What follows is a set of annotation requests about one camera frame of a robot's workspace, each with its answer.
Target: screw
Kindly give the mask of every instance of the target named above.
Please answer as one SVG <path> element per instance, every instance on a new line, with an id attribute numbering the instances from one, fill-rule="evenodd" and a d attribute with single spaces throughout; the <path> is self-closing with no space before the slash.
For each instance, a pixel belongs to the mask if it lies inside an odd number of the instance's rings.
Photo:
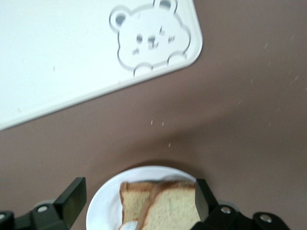
<path id="1" fill-rule="evenodd" d="M 44 211 L 46 211 L 47 209 L 48 209 L 47 206 L 41 206 L 41 207 L 39 207 L 39 208 L 37 209 L 37 211 L 38 211 L 38 212 L 44 212 Z"/>
<path id="2" fill-rule="evenodd" d="M 230 213 L 231 213 L 230 208 L 229 208 L 229 207 L 226 207 L 226 206 L 222 207 L 222 208 L 221 208 L 221 211 L 224 212 L 225 214 L 230 214 Z"/>
<path id="3" fill-rule="evenodd" d="M 268 215 L 262 214 L 262 215 L 260 216 L 260 219 L 263 220 L 264 222 L 272 223 L 272 218 L 269 217 Z"/>

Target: white plate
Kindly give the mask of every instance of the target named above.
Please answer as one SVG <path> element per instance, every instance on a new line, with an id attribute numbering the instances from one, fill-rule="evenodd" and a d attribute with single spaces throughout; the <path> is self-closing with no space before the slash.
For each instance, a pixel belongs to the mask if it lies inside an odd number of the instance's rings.
<path id="1" fill-rule="evenodd" d="M 196 179 L 174 168 L 165 166 L 144 166 L 130 169 L 108 180 L 94 195 L 86 216 L 87 230 L 118 230 L 121 226 L 122 205 L 119 187 L 123 181 Z"/>
<path id="2" fill-rule="evenodd" d="M 0 130 L 187 67 L 201 47 L 193 0 L 1 0 Z"/>

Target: bear drawing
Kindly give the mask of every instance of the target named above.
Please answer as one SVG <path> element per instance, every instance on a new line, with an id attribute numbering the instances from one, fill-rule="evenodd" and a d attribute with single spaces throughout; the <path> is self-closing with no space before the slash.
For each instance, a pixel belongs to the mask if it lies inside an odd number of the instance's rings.
<path id="1" fill-rule="evenodd" d="M 191 36 L 176 13 L 177 0 L 153 0 L 135 10 L 117 6 L 109 17 L 118 34 L 118 61 L 127 70 L 168 65 L 170 58 L 187 58 Z"/>

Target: toast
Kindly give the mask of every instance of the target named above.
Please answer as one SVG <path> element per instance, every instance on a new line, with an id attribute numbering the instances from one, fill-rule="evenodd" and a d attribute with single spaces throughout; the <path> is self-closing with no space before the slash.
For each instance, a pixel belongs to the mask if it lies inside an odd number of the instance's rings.
<path id="1" fill-rule="evenodd" d="M 169 181 L 152 188 L 143 204 L 136 230 L 187 230 L 199 221 L 195 183 Z"/>
<path id="2" fill-rule="evenodd" d="M 122 224 L 138 220 L 141 208 L 154 185 L 152 182 L 121 183 L 119 194 L 123 207 Z"/>

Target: white cutting board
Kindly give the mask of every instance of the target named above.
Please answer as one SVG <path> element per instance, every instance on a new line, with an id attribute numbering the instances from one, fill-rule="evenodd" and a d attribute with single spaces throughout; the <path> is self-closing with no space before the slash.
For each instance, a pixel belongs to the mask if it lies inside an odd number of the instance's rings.
<path id="1" fill-rule="evenodd" d="M 0 129 L 192 64 L 192 0 L 1 0 Z"/>

